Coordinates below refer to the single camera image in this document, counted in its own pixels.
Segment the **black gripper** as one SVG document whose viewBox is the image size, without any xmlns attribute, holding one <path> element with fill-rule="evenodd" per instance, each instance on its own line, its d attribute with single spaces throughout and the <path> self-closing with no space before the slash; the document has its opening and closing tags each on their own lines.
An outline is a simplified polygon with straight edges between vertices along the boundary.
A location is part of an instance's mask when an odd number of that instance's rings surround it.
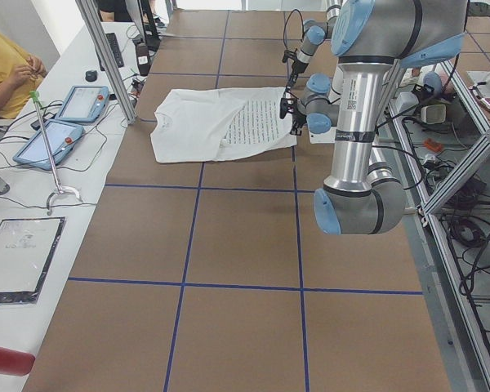
<svg viewBox="0 0 490 392">
<path fill-rule="evenodd" d="M 289 49 L 285 49 L 283 52 L 282 62 L 284 64 L 286 64 L 289 60 L 291 60 L 293 63 L 298 62 L 299 60 L 297 54 L 298 54 L 298 50 L 292 51 Z M 291 71 L 290 75 L 287 78 L 287 84 L 286 84 L 286 89 L 288 91 L 290 91 L 295 86 L 298 76 L 299 74 L 296 71 L 294 70 Z"/>
<path fill-rule="evenodd" d="M 299 116 L 299 99 L 292 93 L 284 92 L 279 104 L 279 117 L 285 119 L 287 115 Z M 300 118 L 292 119 L 290 134 L 300 136 L 302 134 L 303 121 Z"/>
</svg>

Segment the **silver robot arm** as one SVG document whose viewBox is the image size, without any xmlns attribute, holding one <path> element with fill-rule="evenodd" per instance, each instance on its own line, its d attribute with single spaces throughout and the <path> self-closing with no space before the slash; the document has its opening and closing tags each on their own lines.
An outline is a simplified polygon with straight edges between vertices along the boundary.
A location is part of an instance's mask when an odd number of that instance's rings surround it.
<svg viewBox="0 0 490 392">
<path fill-rule="evenodd" d="M 287 46 L 287 26 L 283 28 L 283 52 L 282 62 L 286 64 L 292 61 L 291 73 L 287 78 L 286 90 L 289 91 L 295 86 L 300 74 L 304 73 L 314 57 L 319 46 L 326 40 L 332 38 L 332 31 L 343 6 L 343 1 L 326 1 L 326 22 L 316 20 L 303 21 L 299 10 L 292 10 L 291 13 L 297 12 L 301 19 L 301 45 L 298 49 L 290 50 Z"/>
<path fill-rule="evenodd" d="M 393 229 L 405 192 L 376 143 L 385 77 L 455 57 L 462 47 L 465 1 L 330 1 L 323 23 L 303 25 L 301 47 L 285 51 L 293 86 L 319 46 L 329 41 L 342 79 L 312 75 L 301 97 L 285 91 L 281 115 L 292 133 L 334 131 L 332 169 L 314 193 L 314 214 L 327 234 L 379 234 Z"/>
</svg>

